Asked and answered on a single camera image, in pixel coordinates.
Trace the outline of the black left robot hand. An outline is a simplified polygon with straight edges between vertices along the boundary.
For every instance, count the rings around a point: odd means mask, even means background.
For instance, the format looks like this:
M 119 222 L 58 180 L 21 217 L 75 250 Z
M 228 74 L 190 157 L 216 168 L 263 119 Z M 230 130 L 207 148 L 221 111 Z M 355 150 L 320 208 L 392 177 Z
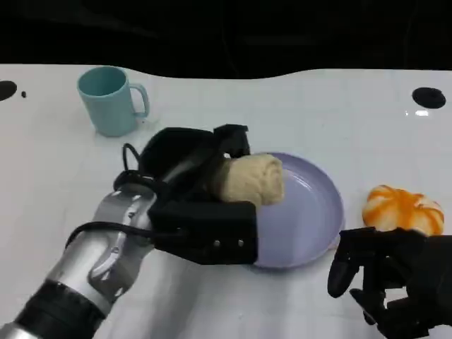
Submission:
M 225 164 L 250 154 L 248 127 L 225 124 L 212 131 L 168 127 L 156 133 L 139 157 L 138 170 L 153 180 L 157 201 L 204 195 L 210 180 Z

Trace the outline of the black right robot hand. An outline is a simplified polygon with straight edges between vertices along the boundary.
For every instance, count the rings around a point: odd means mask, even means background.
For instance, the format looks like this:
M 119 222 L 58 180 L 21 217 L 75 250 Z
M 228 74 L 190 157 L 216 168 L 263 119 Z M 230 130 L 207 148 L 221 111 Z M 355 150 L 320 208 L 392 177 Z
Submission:
M 349 292 L 385 338 L 423 338 L 451 325 L 451 236 L 343 230 L 327 290 Z

